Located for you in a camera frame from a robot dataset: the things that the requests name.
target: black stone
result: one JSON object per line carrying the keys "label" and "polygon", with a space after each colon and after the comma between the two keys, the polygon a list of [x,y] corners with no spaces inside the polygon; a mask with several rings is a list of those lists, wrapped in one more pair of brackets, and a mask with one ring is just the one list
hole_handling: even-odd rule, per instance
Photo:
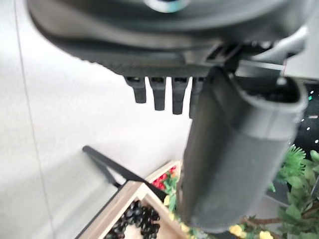
{"label": "black stone", "polygon": [[152,234],[144,234],[143,235],[143,239],[151,239],[152,238]]}
{"label": "black stone", "polygon": [[135,202],[132,202],[131,204],[130,204],[130,206],[129,206],[129,209],[134,209],[134,206],[135,206]]}
{"label": "black stone", "polygon": [[137,209],[137,208],[141,208],[142,207],[142,203],[140,200],[137,200],[135,203],[134,203],[134,209]]}
{"label": "black stone", "polygon": [[126,224],[126,223],[127,223],[126,221],[122,221],[119,226],[120,226],[120,227],[125,227],[125,224]]}
{"label": "black stone", "polygon": [[145,230],[145,229],[146,229],[146,226],[147,226],[147,223],[145,223],[145,222],[142,222],[142,223],[141,223],[141,229],[142,229],[142,230]]}
{"label": "black stone", "polygon": [[151,225],[151,232],[152,233],[158,233],[159,232],[159,228],[157,228],[157,226],[155,226],[155,225]]}
{"label": "black stone", "polygon": [[126,227],[122,227],[121,229],[122,229],[122,230],[121,230],[122,233],[124,233],[124,232],[126,231]]}
{"label": "black stone", "polygon": [[113,232],[108,233],[108,234],[104,237],[104,239],[117,239],[117,238],[118,238],[117,235],[114,234]]}
{"label": "black stone", "polygon": [[118,234],[118,237],[117,237],[118,239],[123,239],[123,238],[125,238],[125,234],[124,233],[121,233],[121,234]]}
{"label": "black stone", "polygon": [[158,212],[155,211],[154,209],[151,209],[150,212],[151,212],[151,216],[153,216],[153,215],[158,215]]}
{"label": "black stone", "polygon": [[150,211],[150,215],[151,215],[151,216],[154,215],[154,213],[157,213],[157,212],[154,210],[154,208],[150,208],[149,211]]}
{"label": "black stone", "polygon": [[133,225],[133,224],[134,224],[134,219],[135,219],[135,218],[133,218],[133,217],[128,218],[127,223],[128,223],[129,225]]}
{"label": "black stone", "polygon": [[134,210],[134,214],[135,215],[141,215],[142,214],[142,209],[141,208],[136,208],[135,210]]}
{"label": "black stone", "polygon": [[145,206],[142,207],[142,215],[146,215],[149,213],[149,209]]}
{"label": "black stone", "polygon": [[143,222],[150,223],[152,220],[150,217],[143,218]]}
{"label": "black stone", "polygon": [[149,232],[151,231],[151,227],[150,227],[149,225],[147,225],[147,227],[145,228],[145,231],[146,231],[147,233],[149,233]]}
{"label": "black stone", "polygon": [[160,224],[155,223],[155,224],[153,224],[153,226],[154,226],[155,228],[157,228],[157,229],[160,229]]}
{"label": "black stone", "polygon": [[126,219],[130,218],[131,216],[133,216],[133,210],[132,209],[127,209],[125,211],[124,215],[125,215]]}
{"label": "black stone", "polygon": [[160,220],[160,216],[158,214],[154,214],[154,215],[151,216],[151,219],[153,221],[159,221]]}
{"label": "black stone", "polygon": [[120,223],[121,223],[121,221],[117,221],[116,223],[114,223],[114,225],[112,226],[112,228],[117,228]]}
{"label": "black stone", "polygon": [[122,227],[117,227],[117,228],[114,228],[114,232],[116,233],[116,234],[120,234],[120,233],[122,233]]}
{"label": "black stone", "polygon": [[137,228],[139,228],[139,227],[141,226],[141,224],[142,224],[142,218],[139,218],[138,220],[136,220],[135,226],[136,226]]}

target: black plastic housing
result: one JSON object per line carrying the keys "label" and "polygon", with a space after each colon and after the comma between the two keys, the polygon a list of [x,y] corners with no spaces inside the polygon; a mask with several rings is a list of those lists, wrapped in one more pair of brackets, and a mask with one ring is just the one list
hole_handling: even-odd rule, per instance
{"label": "black plastic housing", "polygon": [[193,0],[160,13],[143,0],[27,0],[53,44],[124,76],[205,77],[218,45],[292,35],[316,0]]}
{"label": "black plastic housing", "polygon": [[178,212],[206,232],[227,230],[259,201],[307,107],[304,87],[291,78],[255,79],[262,84],[254,89],[245,80],[213,69],[191,126]]}

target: yellow flower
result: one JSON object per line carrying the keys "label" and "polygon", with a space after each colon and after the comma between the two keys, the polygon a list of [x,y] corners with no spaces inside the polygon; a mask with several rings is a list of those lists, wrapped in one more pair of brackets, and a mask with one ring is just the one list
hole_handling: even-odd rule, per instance
{"label": "yellow flower", "polygon": [[264,232],[264,231],[261,231],[259,233],[259,238],[260,239],[274,239],[273,236],[270,234],[270,232]]}
{"label": "yellow flower", "polygon": [[174,213],[169,213],[169,219],[171,219],[172,221],[174,221],[175,215]]}
{"label": "yellow flower", "polygon": [[169,205],[169,200],[170,200],[170,197],[169,195],[167,195],[164,199],[164,206],[168,206]]}
{"label": "yellow flower", "polygon": [[246,236],[247,236],[246,232],[241,232],[239,237],[244,239],[244,238],[246,238]]}
{"label": "yellow flower", "polygon": [[229,228],[229,232],[237,237],[240,237],[243,230],[239,225],[234,225]]}
{"label": "yellow flower", "polygon": [[183,232],[187,233],[189,231],[189,227],[186,226],[184,223],[180,223],[179,225]]}

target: wooden box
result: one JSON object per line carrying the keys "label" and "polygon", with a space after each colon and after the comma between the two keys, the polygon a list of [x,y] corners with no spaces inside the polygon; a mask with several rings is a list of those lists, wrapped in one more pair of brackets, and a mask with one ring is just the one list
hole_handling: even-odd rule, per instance
{"label": "wooden box", "polygon": [[[140,200],[145,206],[152,206],[159,213],[160,220],[157,222],[160,224],[159,233],[157,234],[158,239],[187,238],[178,222],[170,220],[168,209],[149,187],[144,183],[134,181],[129,181],[122,187],[79,238],[103,239],[131,202],[135,200]],[[134,225],[127,227],[125,239],[142,238],[139,228],[137,229]]]}

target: red flower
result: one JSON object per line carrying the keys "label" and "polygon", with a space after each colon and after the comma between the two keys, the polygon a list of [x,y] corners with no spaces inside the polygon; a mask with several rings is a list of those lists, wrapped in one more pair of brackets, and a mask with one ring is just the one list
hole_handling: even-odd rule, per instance
{"label": "red flower", "polygon": [[165,189],[164,183],[159,183],[159,189],[161,189],[161,190],[164,190],[164,189]]}
{"label": "red flower", "polygon": [[159,179],[160,179],[161,181],[164,181],[166,178],[167,178],[167,174],[166,174],[166,173],[163,174],[161,177],[159,177]]}
{"label": "red flower", "polygon": [[157,180],[155,180],[152,184],[153,184],[155,187],[159,188],[160,183],[161,183],[160,180],[157,179]]}
{"label": "red flower", "polygon": [[171,168],[171,169],[169,170],[169,172],[170,172],[170,173],[173,173],[173,172],[175,172],[175,169],[176,169],[176,166],[174,166],[173,168]]}

